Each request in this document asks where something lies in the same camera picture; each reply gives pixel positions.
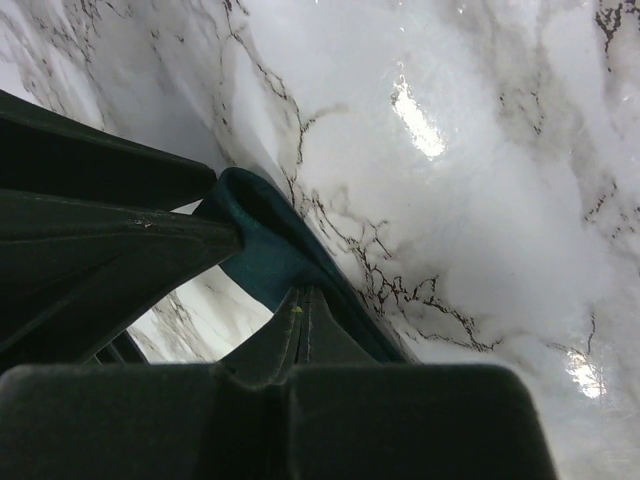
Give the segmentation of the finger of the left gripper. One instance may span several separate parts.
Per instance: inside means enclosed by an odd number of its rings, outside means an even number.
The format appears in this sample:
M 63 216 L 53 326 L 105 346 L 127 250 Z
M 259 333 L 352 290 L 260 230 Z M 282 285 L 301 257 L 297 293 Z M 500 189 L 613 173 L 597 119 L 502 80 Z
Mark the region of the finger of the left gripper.
M 174 210 L 203 198 L 215 172 L 1 92 L 1 187 Z
M 1 352 L 92 355 L 241 248 L 230 223 L 1 193 Z

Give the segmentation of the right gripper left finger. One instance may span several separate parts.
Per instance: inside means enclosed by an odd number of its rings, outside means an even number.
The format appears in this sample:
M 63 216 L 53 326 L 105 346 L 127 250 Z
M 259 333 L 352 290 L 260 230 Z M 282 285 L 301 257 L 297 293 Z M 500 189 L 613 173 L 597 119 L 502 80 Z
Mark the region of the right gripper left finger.
M 278 380 L 300 293 L 223 361 L 22 365 L 1 378 L 5 479 L 283 479 Z

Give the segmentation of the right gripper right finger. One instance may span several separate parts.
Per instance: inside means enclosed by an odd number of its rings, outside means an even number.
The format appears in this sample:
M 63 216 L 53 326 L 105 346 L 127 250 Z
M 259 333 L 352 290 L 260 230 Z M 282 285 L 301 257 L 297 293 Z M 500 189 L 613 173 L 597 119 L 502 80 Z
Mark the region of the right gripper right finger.
M 358 346 L 320 290 L 296 292 L 303 323 L 283 389 L 288 479 L 553 479 L 528 389 L 483 364 L 321 363 L 322 346 Z

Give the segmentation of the dark green tie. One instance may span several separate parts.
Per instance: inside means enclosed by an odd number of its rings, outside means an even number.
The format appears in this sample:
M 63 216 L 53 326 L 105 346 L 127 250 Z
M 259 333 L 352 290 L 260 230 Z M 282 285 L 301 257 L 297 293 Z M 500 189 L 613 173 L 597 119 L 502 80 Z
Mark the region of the dark green tie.
M 274 311 L 290 288 L 317 287 L 338 325 L 375 360 L 408 361 L 374 324 L 311 229 L 265 179 L 238 167 L 225 169 L 194 215 L 238 227 L 242 250 L 220 267 L 254 300 Z

